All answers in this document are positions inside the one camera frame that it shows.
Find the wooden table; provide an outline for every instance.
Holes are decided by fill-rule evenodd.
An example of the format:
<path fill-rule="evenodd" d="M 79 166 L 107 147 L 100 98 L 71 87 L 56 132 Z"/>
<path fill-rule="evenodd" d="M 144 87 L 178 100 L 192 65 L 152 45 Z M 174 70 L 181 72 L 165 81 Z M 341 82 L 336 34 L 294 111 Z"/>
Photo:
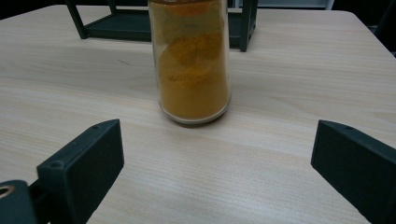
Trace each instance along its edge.
<path fill-rule="evenodd" d="M 108 7 L 80 7 L 85 23 Z M 396 60 L 353 15 L 259 10 L 231 50 L 233 99 L 185 128 L 157 101 L 150 43 L 81 40 L 65 6 L 0 21 L 0 182 L 120 119 L 125 166 L 90 223 L 366 223 L 310 165 L 318 120 L 396 147 Z"/>

